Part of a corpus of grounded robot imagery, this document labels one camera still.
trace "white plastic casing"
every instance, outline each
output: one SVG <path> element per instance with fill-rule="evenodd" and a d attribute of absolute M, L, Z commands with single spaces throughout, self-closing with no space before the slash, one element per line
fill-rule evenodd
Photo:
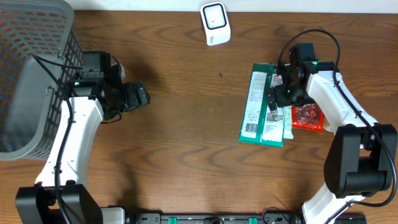
<path fill-rule="evenodd" d="M 324 183 L 319 191 L 309 201 L 302 206 L 303 216 L 306 224 L 323 224 L 335 212 L 345 206 L 350 200 L 362 201 L 361 195 L 347 196 L 345 198 L 336 198 Z"/>
<path fill-rule="evenodd" d="M 377 122 L 376 119 L 368 115 L 355 100 L 344 84 L 340 73 L 336 73 L 336 80 L 340 81 L 339 85 L 341 89 L 354 104 L 356 109 L 362 111 L 362 116 L 373 126 L 373 124 Z M 325 118 L 329 121 L 334 134 L 336 134 L 339 126 L 346 126 L 347 124 L 353 124 L 356 127 L 366 126 L 361 119 L 355 115 L 353 109 L 335 87 L 333 71 L 322 71 L 310 75 L 307 84 L 307 93 L 318 103 L 322 112 L 325 114 Z"/>
<path fill-rule="evenodd" d="M 88 97 L 69 98 L 72 104 L 73 124 L 70 128 L 65 144 L 60 170 L 60 185 L 65 185 L 68 180 L 86 186 L 88 159 L 98 125 L 103 119 L 103 110 L 98 100 L 89 100 Z M 54 166 L 57 161 L 62 139 L 68 125 L 69 110 L 65 101 L 61 104 L 61 120 L 57 135 L 43 171 L 36 179 L 43 187 L 54 186 Z"/>
<path fill-rule="evenodd" d="M 213 2 L 200 8 L 207 45 L 222 44 L 230 40 L 231 27 L 223 3 Z"/>

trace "wire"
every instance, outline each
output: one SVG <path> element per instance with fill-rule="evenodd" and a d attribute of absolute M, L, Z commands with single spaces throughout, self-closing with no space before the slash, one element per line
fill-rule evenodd
<path fill-rule="evenodd" d="M 276 209 L 276 210 L 278 210 L 278 211 L 280 211 L 279 208 L 274 207 L 274 206 L 267 208 L 267 209 L 262 213 L 262 215 L 261 215 L 261 220 L 262 220 L 262 222 L 264 222 L 265 224 L 268 224 L 268 222 L 266 222 L 266 219 L 265 219 L 266 214 L 267 214 L 268 210 L 270 210 L 270 209 L 272 209 L 272 208 L 273 208 L 273 209 Z M 281 214 L 281 215 L 283 216 L 283 218 L 284 218 L 288 223 L 290 223 L 289 219 L 286 218 L 286 216 L 285 216 L 284 214 Z"/>
<path fill-rule="evenodd" d="M 122 120 L 122 112 L 120 112 L 120 111 L 118 110 L 118 113 L 119 113 L 119 119 L 115 119 L 115 120 L 110 121 L 110 122 L 104 122 L 104 121 L 102 121 L 101 124 L 111 124 L 111 123 L 115 123 L 115 122 L 121 121 L 121 120 Z"/>
<path fill-rule="evenodd" d="M 82 67 L 69 66 L 69 65 L 62 65 L 62 64 L 59 64 L 59 63 L 56 63 L 56 62 L 52 62 L 52 61 L 50 61 L 50 60 L 44 59 L 44 58 L 42 58 L 42 57 L 40 57 L 40 56 L 37 56 L 37 55 L 34 55 L 34 56 L 36 56 L 36 58 L 38 58 L 39 60 L 41 60 L 41 61 L 43 61 L 43 62 L 47 62 L 47 63 L 50 63 L 50 64 L 52 64 L 52 65 L 56 65 L 56 66 L 59 66 L 59 67 L 62 67 L 62 68 L 83 69 Z"/>
<path fill-rule="evenodd" d="M 358 111 L 358 109 L 356 109 L 355 105 L 349 100 L 349 98 L 345 95 L 344 91 L 341 89 L 340 87 L 340 81 L 337 81 L 336 79 L 336 71 L 337 71 L 337 67 L 338 67 L 338 62 L 340 61 L 340 44 L 338 43 L 338 40 L 336 39 L 336 37 L 325 31 L 325 30 L 321 30 L 321 29 L 310 29 L 310 30 L 306 30 L 303 31 L 299 34 L 297 34 L 296 36 L 294 36 L 293 38 L 291 38 L 287 44 L 284 46 L 284 48 L 282 49 L 282 52 L 279 55 L 279 59 L 278 59 L 278 67 L 280 67 L 282 65 L 282 56 L 283 53 L 285 52 L 287 46 L 293 42 L 293 40 L 295 40 L 297 37 L 309 33 L 309 32 L 321 32 L 324 33 L 328 36 L 330 36 L 334 41 L 335 44 L 337 46 L 337 59 L 336 59 L 336 63 L 335 63 L 335 67 L 333 69 L 333 81 L 335 83 L 335 87 L 338 89 L 338 91 L 340 92 L 341 96 L 346 100 L 346 102 L 349 104 L 349 106 L 353 109 L 353 111 L 355 112 L 355 114 L 357 115 L 357 117 L 359 117 L 361 119 L 361 121 L 366 125 L 367 129 L 373 134 L 375 140 L 380 144 L 382 150 L 384 151 L 384 153 L 386 153 L 387 156 L 387 160 L 389 161 L 389 165 L 391 167 L 391 171 L 392 171 L 392 189 L 391 189 L 391 193 L 388 196 L 388 198 L 381 202 L 381 203 L 367 203 L 367 202 L 359 202 L 359 201 L 355 201 L 355 200 L 350 200 L 349 202 L 346 202 L 346 204 L 340 209 L 338 210 L 338 212 L 336 212 L 332 217 L 328 218 L 327 223 L 329 223 L 332 219 L 336 218 L 338 215 L 340 215 L 340 213 L 342 213 L 346 208 L 349 208 L 352 204 L 358 204 L 358 205 L 364 205 L 364 206 L 368 206 L 368 207 L 374 207 L 374 208 L 378 208 L 378 207 L 383 207 L 388 205 L 392 199 L 394 198 L 396 192 L 397 192 L 397 170 L 394 164 L 394 160 L 391 156 L 390 151 L 388 150 L 386 143 L 384 143 L 384 141 L 380 138 L 380 136 L 378 135 L 378 133 L 374 130 L 374 128 L 369 124 L 369 122 L 362 116 L 361 111 Z"/>
<path fill-rule="evenodd" d="M 68 110 L 69 110 L 69 119 L 68 119 L 68 126 L 65 131 L 65 135 L 63 136 L 60 150 L 58 151 L 58 156 L 57 156 L 57 161 L 54 166 L 54 181 L 55 181 L 55 197 L 57 198 L 58 205 L 60 207 L 61 214 L 63 216 L 63 219 L 66 221 L 67 224 L 71 224 L 72 222 L 70 221 L 70 218 L 68 216 L 67 210 L 65 209 L 64 201 L 61 198 L 61 192 L 60 192 L 60 164 L 62 160 L 62 154 L 63 150 L 65 149 L 65 145 L 67 143 L 68 135 L 70 132 L 70 128 L 72 127 L 72 122 L 73 122 L 73 109 L 72 105 L 69 102 L 68 95 L 66 89 L 59 83 L 59 81 L 55 78 L 55 76 L 50 72 L 50 70 L 40 61 L 39 56 L 33 55 L 33 58 L 36 60 L 36 62 L 47 72 L 47 74 L 51 77 L 51 79 L 55 82 L 55 84 L 58 86 L 58 89 L 62 92 L 63 97 L 65 102 L 67 102 L 68 105 Z"/>

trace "teal package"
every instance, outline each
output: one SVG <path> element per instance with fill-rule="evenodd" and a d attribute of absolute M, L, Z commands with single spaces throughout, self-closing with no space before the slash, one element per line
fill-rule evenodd
<path fill-rule="evenodd" d="M 270 86 L 282 83 L 281 77 L 276 75 L 276 68 L 276 65 L 268 63 L 253 65 L 239 142 L 283 147 L 283 109 L 271 112 L 266 97 Z"/>

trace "white wall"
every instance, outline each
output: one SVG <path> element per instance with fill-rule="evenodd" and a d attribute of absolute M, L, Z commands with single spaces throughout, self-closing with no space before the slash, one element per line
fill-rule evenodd
<path fill-rule="evenodd" d="M 199 11 L 212 0 L 66 0 L 74 9 Z M 398 13 L 398 0 L 222 0 L 229 12 Z"/>

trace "green clip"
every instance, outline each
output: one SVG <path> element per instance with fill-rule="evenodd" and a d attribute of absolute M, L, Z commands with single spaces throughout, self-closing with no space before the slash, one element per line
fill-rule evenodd
<path fill-rule="evenodd" d="M 169 218 L 169 224 L 177 224 L 177 218 Z"/>
<path fill-rule="evenodd" d="M 257 218 L 249 218 L 249 224 L 257 224 Z"/>

